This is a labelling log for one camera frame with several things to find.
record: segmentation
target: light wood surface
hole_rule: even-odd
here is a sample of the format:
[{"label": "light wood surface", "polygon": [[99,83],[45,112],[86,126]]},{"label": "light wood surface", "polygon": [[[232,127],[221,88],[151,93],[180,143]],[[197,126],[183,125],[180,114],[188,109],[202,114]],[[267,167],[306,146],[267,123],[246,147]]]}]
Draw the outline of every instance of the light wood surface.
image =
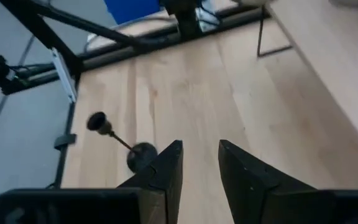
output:
[{"label": "light wood surface", "polygon": [[358,9],[276,0],[268,10],[358,131]]},{"label": "light wood surface", "polygon": [[[233,223],[218,142],[227,139],[317,188],[358,188],[358,135],[295,51],[256,58],[258,24],[83,74],[62,187],[116,187],[127,150],[86,130],[103,111],[129,142],[184,146],[179,223]],[[287,44],[266,23],[263,49]]]}]

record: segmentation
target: black rod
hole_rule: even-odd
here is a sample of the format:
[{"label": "black rod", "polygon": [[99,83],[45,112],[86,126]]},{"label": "black rod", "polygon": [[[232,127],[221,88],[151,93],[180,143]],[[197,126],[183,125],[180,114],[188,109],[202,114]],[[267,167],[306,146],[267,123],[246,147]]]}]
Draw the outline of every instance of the black rod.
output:
[{"label": "black rod", "polygon": [[264,57],[274,55],[274,54],[277,54],[277,53],[280,53],[280,52],[284,52],[284,51],[290,50],[290,49],[292,49],[291,45],[284,46],[284,47],[280,47],[279,49],[274,49],[274,50],[269,50],[267,52],[259,53],[258,57],[259,58],[264,58]]},{"label": "black rod", "polygon": [[258,46],[256,50],[256,54],[260,57],[260,45],[262,43],[262,32],[264,29],[264,15],[265,15],[265,6],[262,6],[260,9],[260,23],[259,23],[259,36],[258,36]]},{"label": "black rod", "polygon": [[84,70],[83,72],[86,72],[88,70],[92,70],[95,68],[99,68],[99,67],[103,67],[106,65],[109,65],[111,63],[116,63],[116,62],[120,62],[122,60],[128,59],[128,58],[132,58],[132,57],[136,57],[138,55],[142,55],[142,54],[147,54],[149,52],[155,51],[155,50],[160,50],[160,49],[164,49],[167,47],[171,47],[174,45],[178,45],[178,44],[182,44],[191,40],[195,40],[195,39],[199,39],[202,37],[206,37],[207,35],[211,35],[211,34],[217,34],[219,32],[223,32],[225,30],[229,30],[229,29],[233,29],[239,26],[243,26],[245,24],[250,24],[253,22],[257,22],[260,19],[260,9],[255,9],[253,11],[249,11],[246,12],[243,16],[241,17],[233,17],[232,19],[227,19],[226,21],[224,21],[224,23],[218,27],[215,30],[211,30],[209,32],[205,32],[193,39],[186,39],[183,40],[180,38],[179,34],[173,34],[168,41],[166,41],[163,44],[160,44],[158,46],[155,46],[152,49],[148,49],[147,51],[138,51],[138,50],[134,50],[134,49],[123,49],[121,51],[117,51],[109,54],[105,54],[102,55],[100,57],[97,58],[92,58],[90,60],[86,60],[84,62]]},{"label": "black rod", "polygon": [[113,137],[115,139],[117,139],[117,141],[119,141],[123,146],[125,146],[127,149],[129,149],[130,151],[132,151],[132,148],[126,143],[124,142],[124,140],[122,140],[120,137],[118,137],[114,131],[112,131],[111,133],[109,133],[110,137]]},{"label": "black rod", "polygon": [[[242,13],[242,12],[247,12],[247,11],[251,11],[256,9],[256,7],[254,6],[239,6],[239,7],[231,7],[228,9],[223,9],[221,11],[218,11],[216,14],[217,16],[219,16],[220,18],[224,19],[226,17],[230,17],[230,16],[234,16],[238,13]],[[138,36],[138,38],[140,39],[153,39],[153,38],[158,38],[161,36],[166,36],[166,35],[170,35],[170,34],[174,34],[177,32],[177,26],[172,25],[172,26],[168,26],[159,30],[155,30],[143,35]],[[113,43],[113,44],[109,44],[106,45],[104,47],[100,47],[97,49],[92,49],[89,52],[84,52],[84,53],[80,53],[77,55],[77,57],[79,57],[82,60],[88,60],[88,59],[92,59],[116,50],[121,50],[128,47],[127,44],[122,44],[122,43]],[[45,66],[42,67],[35,67],[35,68],[30,68],[30,71],[23,71],[20,72],[20,75],[23,77],[29,77],[32,75],[37,75],[37,74],[41,74],[41,73],[45,73],[45,72],[49,72],[52,71],[53,69],[55,69],[55,67],[53,66],[52,63],[47,64]]]},{"label": "black rod", "polygon": [[[69,107],[68,113],[67,113],[65,134],[71,133],[71,126],[73,124],[74,112],[75,112],[75,104],[70,103],[70,107]],[[58,189],[60,188],[60,186],[62,184],[67,150],[68,150],[68,145],[66,145],[60,149],[59,162],[58,162],[58,166],[57,166],[57,170],[56,170],[56,177],[55,177],[55,187]]]}]

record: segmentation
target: metal bar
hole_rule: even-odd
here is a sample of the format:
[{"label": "metal bar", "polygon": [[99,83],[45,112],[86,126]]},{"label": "metal bar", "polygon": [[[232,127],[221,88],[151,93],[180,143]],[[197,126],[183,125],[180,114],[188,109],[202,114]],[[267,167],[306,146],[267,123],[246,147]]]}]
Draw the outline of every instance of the metal bar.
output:
[{"label": "metal bar", "polygon": [[[241,6],[241,7],[232,7],[229,9],[223,9],[221,11],[218,11],[216,14],[217,16],[219,16],[220,18],[224,19],[225,17],[230,17],[230,16],[234,16],[236,14],[239,13],[243,13],[243,12],[247,12],[247,11],[251,11],[251,10],[255,10],[257,9],[257,7],[254,6]],[[154,38],[158,38],[161,36],[166,36],[166,35],[170,35],[170,34],[174,34],[177,33],[177,26],[172,25],[172,26],[168,26],[166,28],[162,28],[153,32],[149,32],[147,34],[143,34],[138,36],[140,39],[154,39]],[[100,47],[97,49],[93,49],[90,50],[89,52],[85,52],[85,53],[81,53],[78,54],[77,57],[79,57],[82,60],[88,60],[88,59],[92,59],[104,54],[108,54],[110,52],[113,51],[117,51],[117,50],[121,50],[128,47],[127,44],[121,44],[121,43],[113,43],[113,44],[109,44],[107,46],[104,47]],[[27,70],[20,72],[20,75],[22,75],[23,77],[29,77],[32,75],[37,75],[37,74],[41,74],[41,73],[45,73],[45,72],[49,72],[52,71],[55,67],[53,66],[52,63],[43,66],[43,67],[38,67],[38,68],[30,68],[30,71],[28,72]]]},{"label": "metal bar", "polygon": [[[182,40],[180,38],[178,32],[176,31],[175,33],[173,33],[171,35],[171,37],[169,38],[169,40],[166,43],[159,44],[153,48],[149,48],[144,51],[136,50],[131,47],[126,47],[126,48],[122,47],[121,48],[121,46],[119,45],[119,47],[116,48],[117,50],[110,52],[110,51],[108,51],[108,49],[111,49],[112,47],[115,47],[117,45],[116,44],[109,45],[109,46],[102,48],[102,49],[104,49],[103,51],[106,51],[106,52],[104,52],[104,54],[101,54],[101,55],[93,54],[92,57],[90,57],[88,60],[85,60],[82,72],[92,70],[95,68],[99,68],[99,67],[103,67],[103,66],[109,65],[111,63],[120,62],[122,60],[136,57],[138,55],[147,54],[147,53],[153,52],[155,50],[160,50],[160,49],[164,49],[164,48],[171,47],[174,45],[182,44],[182,43],[194,40],[194,39],[203,38],[208,35],[224,32],[225,30],[228,30],[228,29],[232,29],[232,28],[236,28],[239,26],[253,23],[253,22],[257,22],[257,21],[259,21],[259,19],[260,19],[260,9],[254,9],[252,11],[244,12],[244,15],[242,15],[242,16],[227,18],[223,21],[221,26],[218,27],[217,29],[212,30],[210,32],[203,33],[193,39]],[[151,32],[147,35],[154,36],[154,34],[161,33],[161,34],[163,34],[163,36],[166,36],[165,34],[170,33],[170,32],[171,32],[171,28],[168,27],[166,29]],[[87,55],[88,54],[82,54],[83,57],[88,58]],[[29,85],[23,89],[18,89],[17,91],[12,91],[7,94],[15,93],[18,91],[23,91],[23,90],[26,90],[29,88],[44,85],[44,84],[54,82],[57,80],[58,80],[58,75],[56,73],[52,73],[51,75],[47,75],[46,77],[38,78],[36,80],[31,81],[31,85]]]},{"label": "metal bar", "polygon": [[267,52],[263,52],[263,53],[259,54],[258,58],[264,58],[264,57],[267,57],[267,56],[270,56],[273,54],[277,54],[280,52],[284,52],[284,51],[290,50],[290,49],[292,49],[291,45],[285,46],[285,47],[280,47],[279,49],[269,50]]},{"label": "metal bar", "polygon": [[38,16],[29,0],[0,0],[31,33],[48,49],[55,47],[65,59],[72,74],[77,74],[82,68],[82,61],[67,47],[59,36]]},{"label": "metal bar", "polygon": [[258,47],[256,52],[258,57],[260,57],[260,45],[262,43],[262,32],[264,29],[264,15],[265,15],[265,6],[262,6],[262,8],[260,9]]},{"label": "metal bar", "polygon": [[66,63],[56,48],[52,48],[51,54],[53,64],[56,67],[60,82],[62,83],[63,88],[66,91],[68,99],[70,100],[70,103],[75,103],[77,99],[77,92],[73,85],[73,80],[71,79],[70,72],[66,67]]},{"label": "metal bar", "polygon": [[260,46],[262,45],[262,34],[263,34],[263,29],[264,29],[264,17],[266,15],[266,8],[265,6],[261,7],[261,14],[260,14],[260,25],[259,25],[259,36],[258,36],[258,46],[257,46],[257,51],[256,51],[256,55],[258,58],[264,58],[273,54],[277,54],[280,52],[284,52],[286,50],[290,50],[292,49],[291,45],[285,46],[285,47],[280,47],[279,49],[273,49],[273,50],[269,50],[266,52],[261,53],[260,52]]},{"label": "metal bar", "polygon": [[[75,104],[70,103],[70,107],[68,109],[67,119],[66,119],[65,134],[71,133],[71,126],[73,124],[74,111],[75,111]],[[68,149],[68,147],[66,146],[60,150],[60,157],[59,157],[59,162],[57,165],[56,176],[55,176],[55,188],[58,188],[58,189],[60,188],[60,186],[62,184],[67,149]]]},{"label": "metal bar", "polygon": [[217,33],[223,32],[225,30],[243,26],[245,24],[257,22],[259,20],[259,16],[260,16],[260,9],[255,9],[253,11],[246,12],[241,17],[234,17],[232,19],[227,19],[226,21],[224,21],[224,23],[222,24],[221,27],[218,27],[217,29],[211,30],[209,32],[202,33],[201,35],[194,37],[192,39],[183,40],[180,38],[180,36],[178,34],[176,34],[176,35],[173,35],[172,37],[170,37],[169,40],[166,41],[165,43],[155,46],[154,48],[148,49],[143,52],[136,51],[134,49],[125,49],[120,52],[116,52],[116,54],[114,54],[114,55],[113,54],[102,55],[99,58],[93,58],[91,60],[85,61],[83,71],[85,72],[85,71],[99,68],[99,67],[102,67],[105,65],[109,65],[111,63],[116,63],[116,62],[120,62],[120,61],[128,59],[128,58],[136,57],[138,55],[147,54],[147,53],[155,51],[155,50],[164,49],[164,48],[182,44],[182,43],[185,43],[185,42],[188,42],[191,40],[203,38],[208,35],[217,34]]},{"label": "metal bar", "polygon": [[117,141],[119,141],[123,146],[125,146],[127,149],[129,149],[130,151],[132,151],[132,148],[126,143],[124,142],[124,140],[122,140],[120,137],[118,137],[114,132],[112,132],[111,134],[109,134],[110,137],[115,138]]},{"label": "metal bar", "polygon": [[116,42],[121,42],[136,47],[141,47],[144,45],[141,41],[137,40],[134,37],[129,37],[115,30],[111,30],[101,25],[95,24],[94,22],[87,21],[78,16],[74,16],[73,14],[49,6],[48,4],[45,4],[43,2],[33,0],[29,4],[36,10],[38,14],[43,15],[45,17],[49,17],[51,19],[55,19],[56,21],[71,25],[82,30],[86,30],[88,32],[114,40]]}]

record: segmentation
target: black metal frame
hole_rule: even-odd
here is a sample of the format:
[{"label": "black metal frame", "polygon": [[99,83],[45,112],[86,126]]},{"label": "black metal frame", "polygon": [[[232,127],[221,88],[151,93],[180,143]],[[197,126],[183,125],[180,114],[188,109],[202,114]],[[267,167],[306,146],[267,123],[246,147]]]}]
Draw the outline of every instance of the black metal frame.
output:
[{"label": "black metal frame", "polygon": [[[211,34],[217,34],[225,30],[251,24],[270,17],[268,13],[264,13],[263,9],[257,7],[237,6],[224,9],[216,13],[216,15],[221,19],[221,24],[217,29],[205,33],[197,33],[192,37],[181,37],[177,25],[168,26],[137,37],[129,37],[94,24],[90,21],[86,21],[80,17],[71,15],[67,12],[51,8],[42,2],[35,2],[34,0],[0,0],[0,2],[15,17],[17,17],[17,19],[25,25],[26,28],[28,28],[34,36],[44,44],[44,46],[46,46],[46,48],[51,49],[54,47],[62,54],[70,74],[75,79],[76,89],[78,89],[82,72],[120,62],[138,55],[147,54],[155,50],[164,49],[191,40],[206,37]],[[58,37],[58,35],[54,33],[54,31],[46,24],[40,15],[55,19],[79,29],[87,30],[96,35],[114,40],[116,43],[75,55]],[[16,93],[18,91],[27,90],[29,88],[59,80],[55,67],[52,63],[41,67],[29,68],[28,70],[20,72],[18,75],[21,77],[31,78],[30,85],[22,86],[22,88],[16,88],[13,91],[5,91],[5,94],[8,95]],[[72,103],[70,104],[70,109],[67,114],[65,135],[70,134],[74,112],[75,104]],[[54,186],[58,188],[62,182],[67,146],[61,147],[60,152],[61,154],[54,184]]]},{"label": "black metal frame", "polygon": [[264,16],[266,15],[266,8],[265,6],[262,6],[261,9],[261,17],[260,17],[260,26],[259,26],[259,37],[258,37],[258,47],[257,47],[257,51],[256,51],[256,55],[258,58],[264,58],[273,54],[277,54],[286,50],[290,50],[292,49],[291,45],[285,46],[285,47],[280,47],[279,49],[273,49],[273,50],[269,50],[266,52],[260,52],[260,46],[262,43],[262,33],[263,33],[263,29],[264,29]]},{"label": "black metal frame", "polygon": [[227,140],[218,158],[234,223],[358,223],[358,190],[317,190]]}]

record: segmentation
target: wood plank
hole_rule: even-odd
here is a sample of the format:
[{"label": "wood plank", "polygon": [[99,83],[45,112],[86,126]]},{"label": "wood plank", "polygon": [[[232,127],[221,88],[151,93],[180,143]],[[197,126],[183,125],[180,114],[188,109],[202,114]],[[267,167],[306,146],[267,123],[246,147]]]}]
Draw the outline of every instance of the wood plank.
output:
[{"label": "wood plank", "polygon": [[268,10],[358,132],[358,9],[277,0]]}]

